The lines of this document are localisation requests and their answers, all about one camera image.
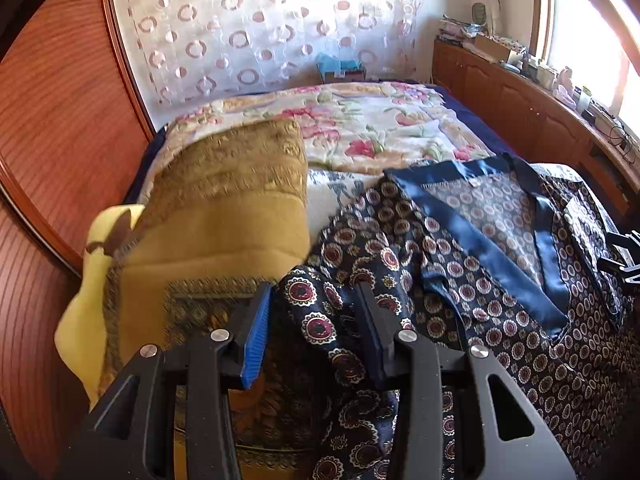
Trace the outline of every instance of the silver bolt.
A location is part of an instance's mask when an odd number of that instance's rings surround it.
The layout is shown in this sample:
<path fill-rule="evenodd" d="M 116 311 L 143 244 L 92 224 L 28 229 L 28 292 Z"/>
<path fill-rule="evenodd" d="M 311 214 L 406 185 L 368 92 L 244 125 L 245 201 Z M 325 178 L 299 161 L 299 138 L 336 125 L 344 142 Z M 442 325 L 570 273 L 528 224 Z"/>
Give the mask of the silver bolt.
<path fill-rule="evenodd" d="M 400 341 L 404 341 L 405 343 L 413 343 L 418 339 L 417 333 L 415 333 L 413 330 L 406 329 L 398 332 L 398 337 L 400 338 Z"/>
<path fill-rule="evenodd" d="M 214 330 L 213 332 L 211 332 L 211 339 L 218 342 L 226 341 L 227 339 L 229 339 L 229 330 L 225 330 L 224 328 Z"/>
<path fill-rule="evenodd" d="M 473 357 L 478 359 L 485 359 L 486 357 L 489 357 L 489 349 L 484 345 L 473 345 L 469 349 L 469 352 Z"/>
<path fill-rule="evenodd" d="M 142 357 L 153 357 L 158 353 L 158 347 L 156 345 L 144 345 L 140 349 L 140 355 Z"/>

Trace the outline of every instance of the gold fabric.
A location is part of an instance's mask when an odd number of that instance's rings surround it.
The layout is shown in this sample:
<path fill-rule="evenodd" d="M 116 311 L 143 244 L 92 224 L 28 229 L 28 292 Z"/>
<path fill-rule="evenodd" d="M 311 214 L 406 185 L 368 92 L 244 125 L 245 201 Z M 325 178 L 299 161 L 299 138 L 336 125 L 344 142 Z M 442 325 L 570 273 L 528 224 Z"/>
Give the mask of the gold fabric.
<path fill-rule="evenodd" d="M 144 344 L 164 349 L 225 326 L 261 281 L 277 283 L 309 250 L 306 158 L 291 120 L 238 126 L 187 147 L 156 180 L 105 287 L 104 390 Z M 260 377 L 230 403 L 245 479 L 306 478 L 313 439 L 310 381 L 297 340 L 270 315 Z M 176 473 L 184 471 L 178 391 Z"/>

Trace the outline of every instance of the floral blanket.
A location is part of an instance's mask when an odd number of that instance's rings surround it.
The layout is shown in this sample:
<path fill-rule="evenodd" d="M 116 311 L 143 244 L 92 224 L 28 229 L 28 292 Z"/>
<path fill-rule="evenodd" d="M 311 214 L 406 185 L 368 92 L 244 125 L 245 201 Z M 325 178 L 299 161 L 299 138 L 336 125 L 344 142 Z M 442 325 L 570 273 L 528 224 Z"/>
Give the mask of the floral blanket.
<path fill-rule="evenodd" d="M 337 83 L 221 99 L 167 125 L 166 142 L 140 193 L 185 146 L 232 126 L 293 118 L 300 126 L 309 166 L 379 175 L 430 160 L 472 160 L 493 153 L 425 85 Z"/>

